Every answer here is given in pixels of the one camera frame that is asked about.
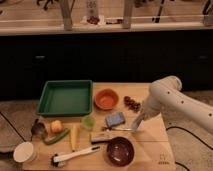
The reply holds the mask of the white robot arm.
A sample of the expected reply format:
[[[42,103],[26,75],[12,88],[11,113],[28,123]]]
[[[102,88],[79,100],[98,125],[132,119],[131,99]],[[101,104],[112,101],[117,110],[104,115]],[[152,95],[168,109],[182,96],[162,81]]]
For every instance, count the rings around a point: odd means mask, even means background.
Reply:
[[[173,107],[213,134],[213,106],[181,93],[182,82],[176,76],[168,76],[152,82],[149,95],[142,102],[142,111],[131,124],[136,131],[142,121],[157,116],[164,105]]]

